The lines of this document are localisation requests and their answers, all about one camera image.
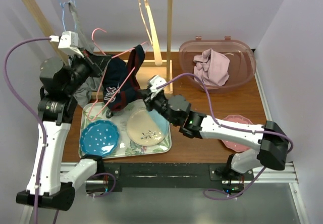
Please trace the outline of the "navy maroon tank top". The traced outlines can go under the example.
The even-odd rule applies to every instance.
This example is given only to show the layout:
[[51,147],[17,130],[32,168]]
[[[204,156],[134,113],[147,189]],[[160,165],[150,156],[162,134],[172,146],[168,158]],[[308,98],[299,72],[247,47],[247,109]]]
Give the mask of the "navy maroon tank top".
[[103,101],[109,110],[121,111],[129,103],[141,98],[136,74],[144,59],[145,51],[140,44],[131,50],[127,62],[119,57],[111,59],[102,82]]

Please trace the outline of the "cream plastic hanger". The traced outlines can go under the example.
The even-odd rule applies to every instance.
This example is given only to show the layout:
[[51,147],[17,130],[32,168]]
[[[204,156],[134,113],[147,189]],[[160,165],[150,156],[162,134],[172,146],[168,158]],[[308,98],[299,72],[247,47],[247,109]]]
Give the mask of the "cream plastic hanger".
[[138,0],[139,12],[140,12],[141,19],[142,19],[143,25],[145,27],[148,39],[149,39],[150,44],[152,46],[153,55],[154,55],[154,63],[156,66],[161,66],[163,64],[163,60],[162,60],[162,55],[161,55],[161,51],[160,51],[160,46],[159,46],[158,36],[157,36],[155,24],[154,24],[153,15],[151,12],[149,1],[148,0],[143,0],[143,1],[144,1],[144,6],[145,6],[145,9],[147,12],[147,16],[148,16],[149,28],[147,26],[147,23],[146,23],[144,14],[143,14],[141,0]]

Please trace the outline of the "pink tank top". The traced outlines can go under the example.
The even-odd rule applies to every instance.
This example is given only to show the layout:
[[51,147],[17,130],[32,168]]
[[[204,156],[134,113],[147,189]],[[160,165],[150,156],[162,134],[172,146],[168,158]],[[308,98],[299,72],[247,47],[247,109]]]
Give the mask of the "pink tank top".
[[230,59],[213,49],[207,49],[193,58],[195,63],[193,73],[205,85],[223,86],[229,78]]

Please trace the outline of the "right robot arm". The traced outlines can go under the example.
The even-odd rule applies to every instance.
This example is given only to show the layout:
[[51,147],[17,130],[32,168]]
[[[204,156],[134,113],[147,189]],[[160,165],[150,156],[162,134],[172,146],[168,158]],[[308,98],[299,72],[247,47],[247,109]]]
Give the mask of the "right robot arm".
[[237,143],[249,149],[231,154],[224,167],[216,170],[222,179],[236,180],[249,170],[263,166],[283,171],[291,146],[282,129],[272,121],[265,125],[248,125],[218,120],[191,110],[191,104],[181,95],[166,98],[163,91],[139,90],[148,111],[155,110],[188,138],[219,139]]

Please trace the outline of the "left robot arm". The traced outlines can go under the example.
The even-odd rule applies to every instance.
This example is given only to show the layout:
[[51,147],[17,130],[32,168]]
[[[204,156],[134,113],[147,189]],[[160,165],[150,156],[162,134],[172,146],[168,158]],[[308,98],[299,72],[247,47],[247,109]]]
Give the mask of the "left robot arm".
[[66,174],[61,174],[61,163],[77,106],[74,93],[89,77],[102,76],[110,61],[110,56],[87,53],[83,58],[73,56],[69,66],[57,57],[41,64],[35,165],[26,189],[16,196],[17,203],[67,211],[73,204],[76,191],[87,179],[103,177],[103,159],[98,155],[84,155]]

